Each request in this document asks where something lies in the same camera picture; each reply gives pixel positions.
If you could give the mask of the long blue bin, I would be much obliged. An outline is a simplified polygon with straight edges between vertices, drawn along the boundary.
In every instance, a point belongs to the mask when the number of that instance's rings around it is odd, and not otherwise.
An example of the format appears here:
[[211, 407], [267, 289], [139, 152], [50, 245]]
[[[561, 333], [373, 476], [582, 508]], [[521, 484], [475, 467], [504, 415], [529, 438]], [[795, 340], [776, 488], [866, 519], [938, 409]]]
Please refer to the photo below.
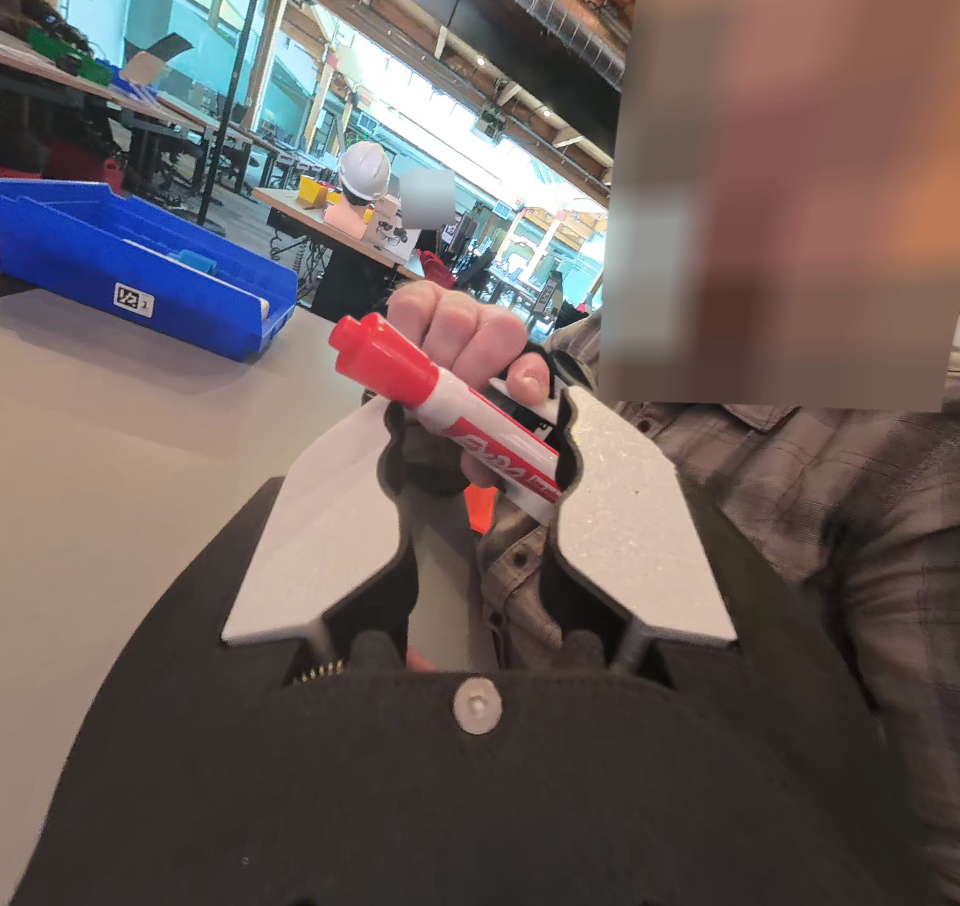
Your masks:
[[[215, 260], [218, 278], [269, 301], [268, 318], [252, 297], [124, 238]], [[6, 276], [236, 362], [269, 348], [297, 306], [289, 267], [105, 183], [2, 179], [1, 246]]]

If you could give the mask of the long work table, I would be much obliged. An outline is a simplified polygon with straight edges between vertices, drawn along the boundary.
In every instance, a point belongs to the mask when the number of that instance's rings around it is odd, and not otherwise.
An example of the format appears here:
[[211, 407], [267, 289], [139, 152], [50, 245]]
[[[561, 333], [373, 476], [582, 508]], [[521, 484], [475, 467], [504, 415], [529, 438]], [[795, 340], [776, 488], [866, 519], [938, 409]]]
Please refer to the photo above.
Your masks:
[[103, 86], [79, 74], [66, 72], [18, 37], [6, 32], [1, 32], [1, 63], [3, 67], [28, 75], [37, 82], [44, 81], [67, 89], [68, 102], [78, 103], [81, 94], [97, 97], [157, 123], [197, 132], [207, 140], [215, 137], [219, 131], [217, 121], [197, 111], [190, 112], [168, 96], [153, 96], [144, 87], [137, 85], [132, 86], [134, 91], [129, 94], [115, 85]]

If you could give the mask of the table with hard hat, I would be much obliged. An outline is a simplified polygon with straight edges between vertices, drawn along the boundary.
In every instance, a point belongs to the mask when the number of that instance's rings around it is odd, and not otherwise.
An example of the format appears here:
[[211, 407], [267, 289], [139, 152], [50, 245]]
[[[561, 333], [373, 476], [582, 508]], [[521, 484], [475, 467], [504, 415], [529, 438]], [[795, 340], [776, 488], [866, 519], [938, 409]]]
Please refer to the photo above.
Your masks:
[[416, 249], [416, 242], [421, 234], [419, 229], [407, 230], [402, 241], [380, 242], [377, 239], [355, 238], [334, 225], [326, 224], [325, 216], [320, 210], [302, 206], [296, 190], [256, 188], [252, 195], [254, 199], [266, 204], [272, 213], [295, 222], [298, 229], [331, 251], [340, 248], [351, 250], [406, 279], [424, 277], [423, 268], [419, 264], [419, 251]]

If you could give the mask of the silver ventilation duct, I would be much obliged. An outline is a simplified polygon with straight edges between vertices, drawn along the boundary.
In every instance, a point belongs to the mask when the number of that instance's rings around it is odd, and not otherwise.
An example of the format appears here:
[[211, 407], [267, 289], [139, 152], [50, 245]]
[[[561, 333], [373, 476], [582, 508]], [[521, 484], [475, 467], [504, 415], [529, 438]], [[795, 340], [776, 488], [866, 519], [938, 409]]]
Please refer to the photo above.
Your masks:
[[519, 8], [620, 92], [626, 46], [613, 35], [586, 0], [512, 0]]

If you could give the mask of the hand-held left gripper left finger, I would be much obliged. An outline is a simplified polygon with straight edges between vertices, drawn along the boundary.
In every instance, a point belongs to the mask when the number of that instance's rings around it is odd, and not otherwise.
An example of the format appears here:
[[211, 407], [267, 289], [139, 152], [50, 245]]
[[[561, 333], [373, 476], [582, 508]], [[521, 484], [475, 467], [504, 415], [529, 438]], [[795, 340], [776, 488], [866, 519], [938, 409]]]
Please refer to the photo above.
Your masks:
[[383, 398], [317, 438], [282, 480], [222, 640], [406, 643], [417, 562], [402, 518], [404, 411]]

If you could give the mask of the open cardboard box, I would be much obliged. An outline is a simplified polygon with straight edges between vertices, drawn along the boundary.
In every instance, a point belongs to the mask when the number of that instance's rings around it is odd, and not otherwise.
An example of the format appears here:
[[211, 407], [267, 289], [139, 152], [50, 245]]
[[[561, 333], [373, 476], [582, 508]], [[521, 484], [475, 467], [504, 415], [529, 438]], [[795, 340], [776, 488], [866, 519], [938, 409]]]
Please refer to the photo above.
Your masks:
[[194, 44], [179, 33], [171, 32], [150, 47], [138, 51], [118, 73], [121, 81], [134, 86], [156, 85], [171, 60], [191, 51]]

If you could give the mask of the person's plaid shirt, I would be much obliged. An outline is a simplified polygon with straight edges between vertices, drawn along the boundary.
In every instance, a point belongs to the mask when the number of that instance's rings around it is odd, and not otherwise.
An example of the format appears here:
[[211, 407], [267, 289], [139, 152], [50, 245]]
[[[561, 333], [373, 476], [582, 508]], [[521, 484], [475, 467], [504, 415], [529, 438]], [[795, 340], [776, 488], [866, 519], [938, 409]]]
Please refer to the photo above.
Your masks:
[[821, 613], [959, 899], [959, 373], [940, 412], [613, 403]]

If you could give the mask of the white divider strip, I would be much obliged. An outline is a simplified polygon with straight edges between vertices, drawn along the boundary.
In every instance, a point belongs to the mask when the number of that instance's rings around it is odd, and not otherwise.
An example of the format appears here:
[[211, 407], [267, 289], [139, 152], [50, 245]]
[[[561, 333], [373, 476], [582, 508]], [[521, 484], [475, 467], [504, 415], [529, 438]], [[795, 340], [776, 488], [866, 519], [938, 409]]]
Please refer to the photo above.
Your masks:
[[158, 252], [157, 250], [154, 250], [154, 249], [150, 248], [149, 246], [146, 246], [146, 245], [144, 245], [144, 244], [142, 244], [142, 243], [140, 243], [140, 242], [137, 242], [137, 241], [135, 241], [135, 240], [131, 240], [131, 239], [124, 238], [122, 241], [123, 241], [124, 243], [127, 243], [127, 244], [130, 245], [131, 247], [137, 249], [137, 250], [140, 251], [140, 252], [147, 252], [147, 253], [150, 253], [150, 254], [152, 254], [152, 255], [158, 256], [160, 259], [166, 260], [167, 262], [174, 264], [176, 267], [178, 267], [178, 268], [180, 268], [180, 269], [182, 269], [182, 270], [190, 271], [190, 272], [192, 272], [193, 274], [196, 274], [197, 276], [204, 276], [204, 277], [205, 277], [205, 282], [206, 282], [207, 286], [210, 286], [211, 284], [217, 284], [217, 285], [219, 285], [220, 287], [222, 287], [222, 288], [225, 289], [225, 290], [231, 290], [231, 291], [233, 291], [234, 293], [239, 293], [240, 295], [245, 296], [245, 297], [247, 297], [248, 299], [249, 299], [249, 298], [253, 298], [253, 299], [256, 301], [256, 303], [257, 303], [257, 305], [258, 305], [258, 307], [259, 307], [259, 313], [260, 313], [260, 319], [261, 319], [261, 321], [266, 321], [266, 320], [268, 319], [268, 317], [269, 317], [269, 315], [270, 315], [270, 306], [269, 306], [269, 301], [268, 301], [266, 298], [257, 296], [257, 295], [255, 295], [255, 294], [252, 293], [252, 292], [248, 292], [248, 291], [246, 291], [245, 289], [242, 289], [242, 288], [234, 285], [233, 283], [229, 283], [228, 281], [226, 281], [226, 280], [224, 280], [224, 279], [220, 279], [220, 278], [214, 276], [212, 272], [203, 272], [200, 268], [198, 268], [198, 266], [195, 266], [195, 265], [193, 265], [193, 264], [184, 263], [183, 261], [175, 258], [175, 257], [172, 256], [172, 255], [168, 255], [168, 254], [165, 254], [165, 253], [162, 253], [162, 252]]

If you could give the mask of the red and white marker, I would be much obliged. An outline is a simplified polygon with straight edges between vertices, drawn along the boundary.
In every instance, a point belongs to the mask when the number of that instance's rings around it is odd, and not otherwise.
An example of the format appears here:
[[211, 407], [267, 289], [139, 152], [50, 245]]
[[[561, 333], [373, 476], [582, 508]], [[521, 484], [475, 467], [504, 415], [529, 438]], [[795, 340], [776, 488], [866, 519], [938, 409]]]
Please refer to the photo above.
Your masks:
[[547, 525], [560, 498], [558, 453], [486, 395], [442, 369], [386, 319], [342, 318], [329, 345], [337, 372], [399, 404], [429, 433], [459, 445], [505, 485], [510, 501]]

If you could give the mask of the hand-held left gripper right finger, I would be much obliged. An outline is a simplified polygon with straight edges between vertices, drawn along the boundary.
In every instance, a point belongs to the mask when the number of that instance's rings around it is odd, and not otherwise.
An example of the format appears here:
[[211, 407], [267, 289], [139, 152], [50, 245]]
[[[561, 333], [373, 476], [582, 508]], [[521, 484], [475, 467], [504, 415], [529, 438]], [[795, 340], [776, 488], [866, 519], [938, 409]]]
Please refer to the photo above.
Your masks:
[[593, 634], [614, 670], [637, 670], [657, 640], [734, 647], [734, 621], [670, 460], [583, 386], [563, 391], [557, 426], [546, 612], [563, 637]]

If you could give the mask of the orange red tag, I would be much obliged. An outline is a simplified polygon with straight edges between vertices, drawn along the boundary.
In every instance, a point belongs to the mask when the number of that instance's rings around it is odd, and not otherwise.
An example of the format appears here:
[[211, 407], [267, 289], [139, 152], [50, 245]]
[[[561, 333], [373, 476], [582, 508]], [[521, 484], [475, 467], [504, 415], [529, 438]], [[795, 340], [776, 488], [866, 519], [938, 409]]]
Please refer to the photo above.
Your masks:
[[493, 486], [481, 487], [471, 483], [463, 491], [469, 526], [477, 536], [485, 536], [491, 528], [497, 499], [498, 490]]

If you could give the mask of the white hard hat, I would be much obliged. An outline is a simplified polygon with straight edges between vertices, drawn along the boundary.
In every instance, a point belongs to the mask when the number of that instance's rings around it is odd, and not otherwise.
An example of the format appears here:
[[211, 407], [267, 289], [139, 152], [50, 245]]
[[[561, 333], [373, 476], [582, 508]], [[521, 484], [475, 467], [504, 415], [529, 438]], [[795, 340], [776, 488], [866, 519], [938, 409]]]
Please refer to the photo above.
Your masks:
[[380, 144], [359, 141], [340, 156], [338, 176], [342, 192], [350, 204], [375, 204], [388, 192], [391, 161]]

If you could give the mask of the black pole stand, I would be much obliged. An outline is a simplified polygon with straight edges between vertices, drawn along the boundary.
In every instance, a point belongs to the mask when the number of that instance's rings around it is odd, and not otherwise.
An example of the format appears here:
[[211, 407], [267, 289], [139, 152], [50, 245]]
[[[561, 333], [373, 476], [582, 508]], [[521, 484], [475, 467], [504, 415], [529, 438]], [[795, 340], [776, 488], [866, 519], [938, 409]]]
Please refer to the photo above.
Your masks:
[[207, 220], [210, 211], [210, 204], [213, 199], [213, 190], [217, 180], [217, 174], [220, 164], [220, 159], [223, 153], [224, 144], [227, 138], [227, 133], [229, 131], [230, 123], [232, 121], [233, 109], [234, 109], [234, 100], [236, 97], [236, 91], [241, 78], [243, 62], [246, 56], [246, 50], [249, 45], [250, 33], [254, 24], [255, 16], [257, 13], [258, 0], [247, 0], [246, 5], [246, 14], [243, 21], [242, 29], [239, 33], [235, 48], [235, 56], [233, 60], [233, 65], [230, 74], [229, 84], [227, 85], [226, 94], [224, 97], [224, 103], [221, 112], [221, 120], [217, 128], [216, 135], [214, 137], [212, 150], [209, 156], [208, 169], [206, 173], [206, 179], [203, 184], [203, 189], [200, 194], [200, 203], [198, 207], [198, 212], [196, 216], [197, 226], [204, 228], [207, 225]]

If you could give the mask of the green crates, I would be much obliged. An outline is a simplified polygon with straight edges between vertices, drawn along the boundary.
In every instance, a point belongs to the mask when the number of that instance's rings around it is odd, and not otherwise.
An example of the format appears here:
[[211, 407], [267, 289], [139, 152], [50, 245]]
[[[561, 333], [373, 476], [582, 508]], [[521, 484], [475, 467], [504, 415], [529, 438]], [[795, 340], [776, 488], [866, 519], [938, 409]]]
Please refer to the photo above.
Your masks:
[[113, 83], [114, 72], [110, 64], [94, 58], [35, 25], [28, 27], [27, 42], [36, 53], [53, 62], [57, 69], [70, 76], [102, 87], [110, 87]]

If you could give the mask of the person's right hand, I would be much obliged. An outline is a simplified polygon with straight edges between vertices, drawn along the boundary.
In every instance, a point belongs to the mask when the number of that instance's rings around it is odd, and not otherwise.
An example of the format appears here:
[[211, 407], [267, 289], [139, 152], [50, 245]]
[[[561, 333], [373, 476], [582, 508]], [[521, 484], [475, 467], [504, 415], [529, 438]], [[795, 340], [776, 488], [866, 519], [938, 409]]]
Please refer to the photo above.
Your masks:
[[490, 379], [507, 371], [511, 388], [526, 401], [542, 403], [548, 394], [546, 366], [539, 356], [523, 354], [524, 324], [504, 308], [419, 280], [389, 297], [386, 319], [476, 392], [486, 392]]

